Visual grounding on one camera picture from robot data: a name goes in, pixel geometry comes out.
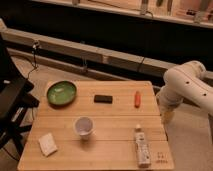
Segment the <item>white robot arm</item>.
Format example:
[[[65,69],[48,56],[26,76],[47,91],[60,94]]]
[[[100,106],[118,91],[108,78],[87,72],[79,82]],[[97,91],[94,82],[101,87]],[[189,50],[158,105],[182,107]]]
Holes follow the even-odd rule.
[[[213,87],[203,81],[205,66],[199,61],[189,61],[168,69],[165,85],[156,95],[162,122],[169,123],[177,108],[186,98],[213,117]]]

